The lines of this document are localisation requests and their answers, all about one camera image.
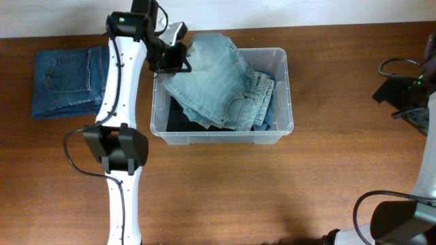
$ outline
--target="jeans pocket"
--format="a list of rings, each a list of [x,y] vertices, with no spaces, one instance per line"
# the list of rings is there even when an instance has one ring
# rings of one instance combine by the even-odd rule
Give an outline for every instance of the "jeans pocket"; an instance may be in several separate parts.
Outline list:
[[[72,53],[51,59],[44,81],[52,93],[91,90],[91,49],[74,50]]]

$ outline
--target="denim fabric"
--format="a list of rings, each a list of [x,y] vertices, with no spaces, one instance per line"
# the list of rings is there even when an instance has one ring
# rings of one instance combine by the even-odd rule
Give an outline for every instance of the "denim fabric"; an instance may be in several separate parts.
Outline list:
[[[191,121],[236,131],[262,126],[274,82],[254,72],[230,38],[196,35],[187,60],[192,72],[177,73],[163,85]]]
[[[262,72],[262,73],[268,75],[270,77],[270,79],[272,81],[274,81],[274,89],[273,90],[277,89],[277,83],[276,83],[275,76],[274,76],[273,72],[271,72],[271,71],[258,71],[258,72]],[[262,123],[262,126],[254,125],[253,126],[254,131],[268,131],[271,129],[271,127],[273,127],[273,125],[274,125],[274,107],[275,107],[275,100],[274,100],[274,97],[272,96],[271,100],[270,100],[270,104],[268,105],[268,109],[266,111],[264,122]]]
[[[177,100],[171,97],[170,114],[168,115],[168,123],[166,125],[167,132],[207,132],[207,131],[233,131],[231,129],[220,129],[210,126],[205,129],[202,125],[191,122],[183,113],[182,106],[177,103]]]
[[[98,113],[108,68],[107,46],[38,52],[32,117],[45,119]]]

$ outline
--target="light blue jeans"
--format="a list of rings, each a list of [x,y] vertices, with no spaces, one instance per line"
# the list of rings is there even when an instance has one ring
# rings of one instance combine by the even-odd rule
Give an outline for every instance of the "light blue jeans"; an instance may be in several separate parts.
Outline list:
[[[191,121],[235,131],[262,126],[274,82],[253,71],[230,38],[196,35],[187,60],[192,72],[170,76],[163,85]]]

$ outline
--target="white wall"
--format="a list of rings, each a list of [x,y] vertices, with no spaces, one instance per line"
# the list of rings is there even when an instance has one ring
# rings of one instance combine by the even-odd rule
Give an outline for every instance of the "white wall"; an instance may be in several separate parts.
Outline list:
[[[189,30],[436,20],[435,0],[160,0]],[[0,37],[103,33],[131,0],[0,0]]]

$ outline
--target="folded jeans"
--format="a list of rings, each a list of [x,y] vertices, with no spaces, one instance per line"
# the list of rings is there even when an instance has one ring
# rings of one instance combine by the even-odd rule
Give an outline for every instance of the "folded jeans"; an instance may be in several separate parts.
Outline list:
[[[167,77],[163,85],[191,121],[235,131],[262,126],[274,82],[253,71],[230,38],[196,35],[187,60],[192,72]]]
[[[38,52],[32,117],[45,119],[98,113],[108,68],[108,46]]]

